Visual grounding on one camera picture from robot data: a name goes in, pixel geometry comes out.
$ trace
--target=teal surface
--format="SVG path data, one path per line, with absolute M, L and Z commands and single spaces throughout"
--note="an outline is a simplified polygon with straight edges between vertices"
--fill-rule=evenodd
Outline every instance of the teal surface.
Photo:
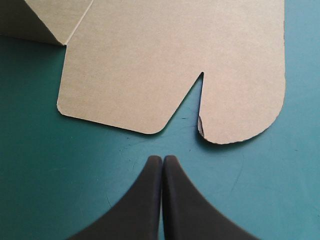
M 201 79 L 162 132 L 143 135 L 60 115 L 65 49 L 0 37 L 0 239 L 67 238 L 122 197 L 149 155 L 169 154 L 257 237 L 320 239 L 319 12 L 320 1 L 286 2 L 282 112 L 259 136 L 223 146 L 197 131 Z

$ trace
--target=table surface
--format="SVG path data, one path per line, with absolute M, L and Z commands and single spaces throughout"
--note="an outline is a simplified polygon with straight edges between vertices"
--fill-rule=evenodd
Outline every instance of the table surface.
M 0 37 L 0 239 L 65 239 L 108 211 L 149 155 L 171 154 L 257 237 L 319 239 L 319 10 L 320 1 L 286 2 L 282 112 L 259 136 L 229 145 L 197 131 L 201 79 L 163 131 L 143 135 L 62 116 L 65 48 Z

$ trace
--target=brown cardboard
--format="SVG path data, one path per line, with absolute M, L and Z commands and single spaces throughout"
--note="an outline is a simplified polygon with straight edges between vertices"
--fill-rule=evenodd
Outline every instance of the brown cardboard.
M 198 127 L 208 141 L 227 144 L 258 135 L 281 111 L 285 6 L 282 0 L 217 2 Z
M 284 0 L 95 0 L 68 44 L 57 107 L 153 134 L 204 72 L 200 133 L 243 141 L 281 110 L 284 54 Z
M 66 45 L 93 0 L 1 0 L 0 34 Z

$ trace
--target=cardboard edge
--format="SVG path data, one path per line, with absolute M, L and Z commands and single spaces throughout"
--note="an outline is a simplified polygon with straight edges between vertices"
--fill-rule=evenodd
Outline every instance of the cardboard edge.
M 165 124 L 163 125 L 160 125 L 160 127 L 157 127 L 155 130 L 153 131 L 138 131 L 138 130 L 134 130 L 134 129 L 127 129 L 127 128 L 122 128 L 122 127 L 119 127 L 119 126 L 115 126 L 115 125 L 109 125 L 109 124 L 106 124 L 106 123 L 103 123 L 103 122 L 98 122 L 98 121 L 93 121 L 93 120 L 90 120 L 90 119 L 85 119 L 85 118 L 79 118 L 79 117 L 76 117 L 76 116 L 72 116 L 72 114 L 68 113 L 67 111 L 65 111 L 63 109 L 63 107 L 59 104 L 59 102 L 57 102 L 56 104 L 56 108 L 58 110 L 58 112 L 63 115 L 63 116 L 66 116 L 66 117 L 69 117 L 69 118 L 73 118 L 73 119 L 80 119 L 82 121 L 88 121 L 88 122 L 91 122 L 91 123 L 96 123 L 96 124 L 101 124 L 101 125 L 104 125 L 104 126 L 108 126 L 108 127 L 112 127 L 112 128 L 117 128 L 117 129 L 122 129 L 122 130 L 125 130 L 125 131 L 130 131 L 130 132 L 135 132 L 135 133 L 139 133 L 139 134 L 145 134 L 145 135 L 154 135 L 154 134 L 157 134 L 159 132 L 161 132 L 168 124 L 169 120 L 165 122 Z
M 92 4 L 94 3 L 94 0 L 91 0 L 91 2 L 89 3 L 88 7 L 86 8 L 86 10 L 83 12 L 82 16 L 80 17 L 79 21 L 77 22 L 77 24 L 75 25 L 74 29 L 72 30 L 72 32 L 70 33 L 69 37 L 67 38 L 67 40 L 65 41 L 64 45 L 66 46 L 70 39 L 72 38 L 72 36 L 75 34 L 77 28 L 79 27 L 79 25 L 81 24 L 82 20 L 84 19 L 85 15 L 87 14 L 87 12 L 89 11 L 89 9 L 91 8 Z
M 23 2 L 25 3 L 25 5 L 27 6 L 27 8 L 29 8 L 33 14 L 37 17 L 37 19 L 44 25 L 44 27 L 51 33 L 53 40 L 56 41 L 56 45 L 60 45 L 63 46 L 62 42 L 60 42 L 56 36 L 53 34 L 53 32 L 47 27 L 47 25 L 40 19 L 40 17 L 38 16 L 38 14 L 32 9 L 32 7 L 30 7 L 30 5 L 26 2 L 26 0 L 23 0 Z
M 65 63 L 63 63 L 63 68 L 62 68 L 62 73 L 61 73 L 61 78 L 62 78 L 62 75 L 63 75 L 63 71 L 64 71 L 64 66 L 65 66 Z M 177 110 L 180 108 L 180 106 L 183 104 L 185 98 L 187 97 L 187 95 L 190 93 L 191 89 L 194 87 L 195 83 L 200 79 L 201 75 L 203 75 L 204 72 L 201 71 L 201 73 L 199 74 L 199 76 L 196 78 L 196 80 L 193 82 L 193 84 L 190 86 L 190 88 L 188 89 L 188 91 L 184 94 L 182 100 L 179 102 L 178 106 L 175 108 L 175 110 L 173 111 L 173 113 L 171 114 L 171 116 L 164 122 L 164 124 L 162 125 L 159 125 L 159 126 L 156 126 L 154 128 L 154 130 L 152 131 L 138 131 L 138 130 L 134 130 L 134 129 L 127 129 L 127 128 L 122 128 L 122 127 L 119 127 L 119 126 L 115 126 L 115 125 L 109 125 L 109 124 L 106 124 L 106 123 L 103 123 L 103 122 L 98 122 L 98 121 L 93 121 L 93 120 L 90 120 L 90 119 L 85 119 L 85 118 L 79 118 L 79 117 L 76 117 L 76 116 L 72 116 L 70 113 L 66 112 L 63 107 L 61 106 L 61 104 L 59 104 L 59 95 L 58 95 L 58 98 L 57 98 L 57 102 L 56 102 L 56 108 L 57 110 L 59 111 L 59 113 L 63 116 L 67 116 L 67 117 L 70 117 L 70 118 L 76 118 L 76 119 L 81 119 L 81 120 L 85 120 L 85 121 L 89 121 L 89 122 L 92 122 L 92 123 L 98 123 L 98 124 L 102 124 L 102 125 L 106 125 L 106 126 L 110 126 L 110 127 L 114 127 L 114 128 L 118 128 L 118 129 L 123 129 L 123 130 L 126 130 L 126 131 L 132 131 L 132 132 L 136 132 L 136 133 L 140 133 L 140 134 L 145 134 L 145 135 L 154 135 L 154 134 L 158 134 L 160 133 L 162 130 L 165 129 L 165 127 L 168 125 L 168 123 L 171 121 L 171 119 L 173 118 L 173 116 L 175 115 L 175 113 L 177 112 Z
M 262 134 L 264 131 L 266 131 L 267 129 L 269 129 L 271 127 L 272 124 L 274 124 L 274 122 L 277 120 L 277 118 L 279 117 L 280 113 L 282 112 L 282 109 L 284 108 L 284 105 L 285 105 L 285 99 L 286 99 L 286 89 L 287 89 L 287 81 L 286 81 L 286 74 L 284 74 L 284 95 L 283 95 L 283 100 L 282 100 L 282 104 L 281 104 L 281 108 L 279 109 L 279 111 L 277 112 L 277 115 L 275 116 L 275 118 L 270 122 L 270 124 L 262 129 L 259 133 L 253 135 L 253 136 L 250 136 L 250 137 L 246 137 L 244 139 L 239 139 L 237 141 L 231 141 L 231 142 L 215 142 L 215 141 L 210 141 L 209 139 L 207 139 L 205 137 L 205 131 L 204 131 L 204 128 L 203 128 L 203 124 L 202 124 L 202 120 L 201 120 L 201 116 L 199 114 L 199 117 L 198 117 L 198 132 L 199 134 L 203 137 L 204 140 L 208 141 L 209 143 L 212 143 L 212 144 L 218 144 L 218 145 L 227 145 L 227 144 L 235 144 L 235 143 L 241 143 L 241 142 L 244 142 L 244 141 L 247 141 L 249 139 L 252 139 L 260 134 Z

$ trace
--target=black plastic part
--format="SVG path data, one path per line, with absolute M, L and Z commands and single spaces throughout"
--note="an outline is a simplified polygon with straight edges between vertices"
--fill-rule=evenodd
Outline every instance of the black plastic part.
M 166 240 L 257 239 L 206 201 L 175 156 L 167 156 L 163 163 L 162 216 Z
M 150 156 L 119 202 L 71 240 L 157 240 L 162 159 Z

